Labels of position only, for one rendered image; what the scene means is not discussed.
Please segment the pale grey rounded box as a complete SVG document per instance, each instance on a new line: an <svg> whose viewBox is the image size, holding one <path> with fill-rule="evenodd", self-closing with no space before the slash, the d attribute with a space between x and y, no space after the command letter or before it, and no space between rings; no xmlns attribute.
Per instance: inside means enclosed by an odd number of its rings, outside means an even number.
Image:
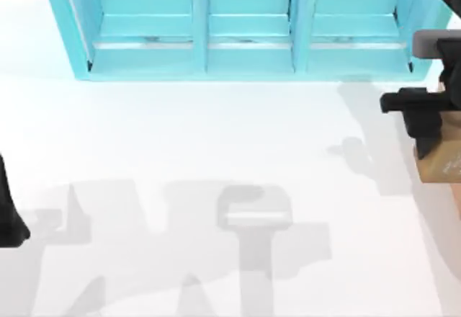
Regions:
<svg viewBox="0 0 461 317"><path fill-rule="evenodd" d="M441 39L461 40L461 30L419 30L413 34L412 55L420 59L439 59L442 57L437 49Z"/></svg>

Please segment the light blue rack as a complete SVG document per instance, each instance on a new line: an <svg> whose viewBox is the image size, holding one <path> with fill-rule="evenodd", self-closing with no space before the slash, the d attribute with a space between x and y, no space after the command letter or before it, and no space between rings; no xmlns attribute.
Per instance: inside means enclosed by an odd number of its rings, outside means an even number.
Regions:
<svg viewBox="0 0 461 317"><path fill-rule="evenodd" d="M87 81L420 81L442 0L49 0Z"/></svg>

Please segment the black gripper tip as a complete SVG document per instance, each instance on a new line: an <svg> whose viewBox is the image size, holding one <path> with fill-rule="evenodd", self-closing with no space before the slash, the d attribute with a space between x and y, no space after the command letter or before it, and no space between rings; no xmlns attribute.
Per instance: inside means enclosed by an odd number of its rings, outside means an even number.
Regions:
<svg viewBox="0 0 461 317"><path fill-rule="evenodd" d="M18 248L30 238L30 230L18 213L0 154L0 249Z"/></svg>

